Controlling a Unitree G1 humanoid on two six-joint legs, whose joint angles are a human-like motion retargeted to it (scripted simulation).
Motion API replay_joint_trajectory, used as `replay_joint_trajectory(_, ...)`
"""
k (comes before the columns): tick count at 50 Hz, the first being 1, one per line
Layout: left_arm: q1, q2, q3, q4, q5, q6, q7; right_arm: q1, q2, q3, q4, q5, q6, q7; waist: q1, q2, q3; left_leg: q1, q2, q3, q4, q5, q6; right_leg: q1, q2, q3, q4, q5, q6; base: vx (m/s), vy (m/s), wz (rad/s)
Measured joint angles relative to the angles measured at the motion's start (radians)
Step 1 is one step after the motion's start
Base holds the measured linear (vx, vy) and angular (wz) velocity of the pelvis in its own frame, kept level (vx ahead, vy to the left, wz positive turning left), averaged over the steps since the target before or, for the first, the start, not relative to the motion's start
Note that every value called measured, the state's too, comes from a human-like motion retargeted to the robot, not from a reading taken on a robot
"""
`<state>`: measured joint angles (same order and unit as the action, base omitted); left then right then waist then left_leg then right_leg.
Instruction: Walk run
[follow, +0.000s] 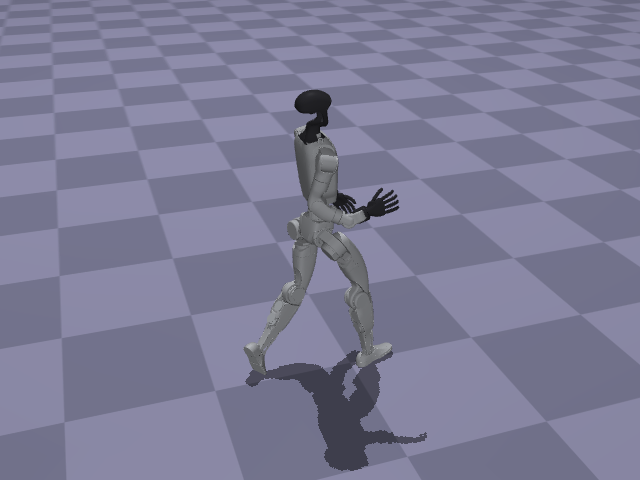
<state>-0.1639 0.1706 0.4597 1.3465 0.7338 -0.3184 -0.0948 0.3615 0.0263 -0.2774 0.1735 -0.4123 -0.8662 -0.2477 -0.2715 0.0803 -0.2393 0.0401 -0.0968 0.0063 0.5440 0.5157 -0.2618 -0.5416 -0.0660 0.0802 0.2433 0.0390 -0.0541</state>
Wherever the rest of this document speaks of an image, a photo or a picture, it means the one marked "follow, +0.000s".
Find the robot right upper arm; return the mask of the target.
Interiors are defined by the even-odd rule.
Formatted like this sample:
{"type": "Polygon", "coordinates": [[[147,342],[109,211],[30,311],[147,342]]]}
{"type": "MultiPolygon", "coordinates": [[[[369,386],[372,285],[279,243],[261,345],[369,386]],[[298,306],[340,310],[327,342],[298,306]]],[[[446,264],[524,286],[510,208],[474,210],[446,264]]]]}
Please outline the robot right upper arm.
{"type": "Polygon", "coordinates": [[[320,147],[315,159],[316,171],[307,202],[310,211],[312,203],[316,201],[327,205],[327,201],[322,195],[327,191],[337,167],[338,157],[334,151],[330,148],[320,147]]]}

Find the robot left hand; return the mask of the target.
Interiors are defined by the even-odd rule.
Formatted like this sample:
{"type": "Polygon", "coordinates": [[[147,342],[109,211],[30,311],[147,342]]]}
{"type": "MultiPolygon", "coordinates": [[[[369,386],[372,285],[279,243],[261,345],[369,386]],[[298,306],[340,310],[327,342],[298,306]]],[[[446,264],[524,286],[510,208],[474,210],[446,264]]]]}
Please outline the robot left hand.
{"type": "MultiPolygon", "coordinates": [[[[356,204],[356,201],[355,201],[352,197],[350,197],[350,196],[348,196],[348,195],[344,195],[343,193],[338,193],[338,190],[337,190],[337,199],[336,199],[336,202],[334,202],[334,203],[332,203],[332,204],[333,204],[334,206],[336,206],[336,208],[338,208],[338,209],[340,209],[340,207],[341,207],[341,208],[343,209],[343,211],[345,211],[345,214],[348,214],[348,213],[347,213],[347,210],[345,209],[345,207],[348,209],[349,213],[352,213],[352,211],[351,211],[351,209],[350,209],[349,205],[351,206],[351,208],[353,209],[353,211],[355,210],[354,205],[353,205],[349,200],[350,200],[353,204],[356,204]],[[348,199],[348,200],[347,200],[347,199],[348,199]],[[345,207],[344,207],[343,205],[344,205],[345,207]],[[340,206],[340,207],[339,207],[339,206],[340,206]]],[[[341,210],[341,209],[340,209],[340,210],[341,210]]]]}

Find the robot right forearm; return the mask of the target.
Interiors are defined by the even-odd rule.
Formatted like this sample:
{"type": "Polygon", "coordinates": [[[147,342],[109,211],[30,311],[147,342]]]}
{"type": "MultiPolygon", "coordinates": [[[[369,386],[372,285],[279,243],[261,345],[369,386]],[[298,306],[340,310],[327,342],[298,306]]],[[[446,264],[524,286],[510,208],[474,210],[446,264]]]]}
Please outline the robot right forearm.
{"type": "Polygon", "coordinates": [[[327,206],[321,201],[312,203],[311,211],[320,219],[329,223],[333,222],[337,225],[342,224],[342,226],[347,229],[351,229],[356,224],[367,219],[363,210],[356,213],[345,214],[345,211],[336,208],[336,206],[327,206]]]}

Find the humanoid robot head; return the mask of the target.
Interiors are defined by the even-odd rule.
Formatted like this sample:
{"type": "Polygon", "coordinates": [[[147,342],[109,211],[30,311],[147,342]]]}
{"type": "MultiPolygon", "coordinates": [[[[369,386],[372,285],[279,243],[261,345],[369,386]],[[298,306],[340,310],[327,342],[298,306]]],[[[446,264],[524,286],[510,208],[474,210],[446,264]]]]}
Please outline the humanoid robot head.
{"type": "MultiPolygon", "coordinates": [[[[304,144],[318,141],[316,134],[321,133],[320,127],[328,124],[327,110],[330,105],[330,95],[321,90],[308,90],[296,98],[294,106],[297,111],[304,114],[317,113],[315,119],[306,123],[305,131],[298,135],[304,144]]],[[[325,138],[324,134],[321,133],[320,138],[325,138]]]]}

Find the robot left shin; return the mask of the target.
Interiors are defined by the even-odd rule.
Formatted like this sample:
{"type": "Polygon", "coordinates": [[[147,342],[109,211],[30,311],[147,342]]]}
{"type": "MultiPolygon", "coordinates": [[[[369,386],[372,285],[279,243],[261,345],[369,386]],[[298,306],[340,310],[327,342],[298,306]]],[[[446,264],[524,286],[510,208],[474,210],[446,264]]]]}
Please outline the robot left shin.
{"type": "Polygon", "coordinates": [[[269,346],[277,338],[279,335],[278,333],[288,325],[302,303],[301,301],[298,304],[290,304],[284,300],[282,292],[288,283],[283,286],[280,295],[275,300],[270,311],[271,314],[267,317],[267,324],[264,332],[257,343],[263,355],[266,354],[269,346]]]}

